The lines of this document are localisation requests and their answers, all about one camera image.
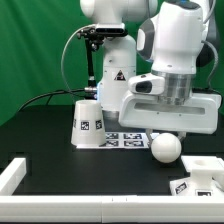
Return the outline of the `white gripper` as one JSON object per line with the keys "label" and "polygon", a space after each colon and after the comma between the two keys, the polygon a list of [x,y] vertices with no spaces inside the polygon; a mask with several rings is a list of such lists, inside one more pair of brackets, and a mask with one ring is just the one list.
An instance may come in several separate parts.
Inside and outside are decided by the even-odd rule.
{"label": "white gripper", "polygon": [[134,94],[127,91],[121,104],[121,126],[146,129],[148,148],[153,142],[153,130],[178,132],[183,142],[187,133],[212,134],[217,129],[218,94],[192,93],[183,105],[169,105],[157,101],[156,96]]}

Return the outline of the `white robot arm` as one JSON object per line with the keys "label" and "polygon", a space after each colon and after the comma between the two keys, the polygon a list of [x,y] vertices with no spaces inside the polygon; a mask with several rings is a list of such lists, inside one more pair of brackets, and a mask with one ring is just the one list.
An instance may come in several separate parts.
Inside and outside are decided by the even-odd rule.
{"label": "white robot arm", "polygon": [[103,39],[104,113],[124,127],[212,134],[221,96],[194,90],[196,68],[218,56],[216,0],[80,0]]}

